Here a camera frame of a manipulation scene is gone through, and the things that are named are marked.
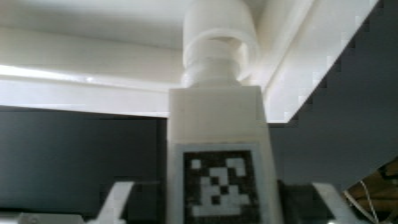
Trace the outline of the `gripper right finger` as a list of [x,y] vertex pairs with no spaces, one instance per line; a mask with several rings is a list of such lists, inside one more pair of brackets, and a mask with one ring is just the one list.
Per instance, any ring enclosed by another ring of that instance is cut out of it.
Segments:
[[357,218],[334,186],[329,183],[315,183],[313,186],[332,213],[327,224],[368,224]]

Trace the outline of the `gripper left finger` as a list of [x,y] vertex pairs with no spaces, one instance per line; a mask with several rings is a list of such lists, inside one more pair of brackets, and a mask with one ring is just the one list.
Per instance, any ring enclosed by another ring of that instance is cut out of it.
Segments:
[[133,181],[114,183],[98,217],[87,222],[87,224],[126,224],[126,220],[121,216],[133,185]]

